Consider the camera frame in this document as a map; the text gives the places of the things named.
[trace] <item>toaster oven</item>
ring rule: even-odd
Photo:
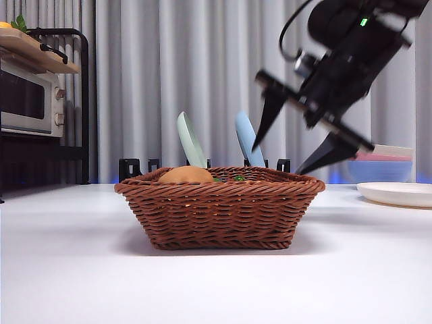
[[[2,132],[62,137],[65,91],[57,75],[34,74],[4,60],[0,68]]]

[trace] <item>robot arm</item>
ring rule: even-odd
[[[305,2],[283,29],[312,0]],[[342,123],[342,116],[369,92],[373,81],[393,56],[410,42],[402,34],[411,18],[419,17],[429,0],[324,0],[308,20],[309,34],[329,52],[321,60],[301,50],[295,71],[304,77],[299,91],[283,85],[261,70],[256,80],[263,86],[263,117],[254,147],[264,138],[285,102],[303,112],[308,128],[319,122],[330,133],[323,144],[300,166],[296,173],[315,169],[355,157],[361,151],[373,151],[369,141]],[[402,30],[386,26],[380,17],[393,13],[406,20]]]

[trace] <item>oven knob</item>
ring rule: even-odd
[[[66,97],[66,90],[55,88],[55,98],[57,100]]]
[[[55,113],[54,114],[54,122],[57,126],[65,124],[65,115],[64,113]]]

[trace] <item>brown woven basket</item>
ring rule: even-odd
[[[222,182],[158,183],[170,169],[115,185],[153,246],[162,250],[287,248],[312,199],[325,189],[315,178],[263,167],[207,169]],[[233,181],[236,176],[246,181]]]

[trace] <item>green vegetable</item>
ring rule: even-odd
[[[18,30],[21,30],[22,32],[27,33],[26,21],[22,15],[19,15],[16,18],[15,22],[11,22],[11,26],[15,29],[18,29]]]

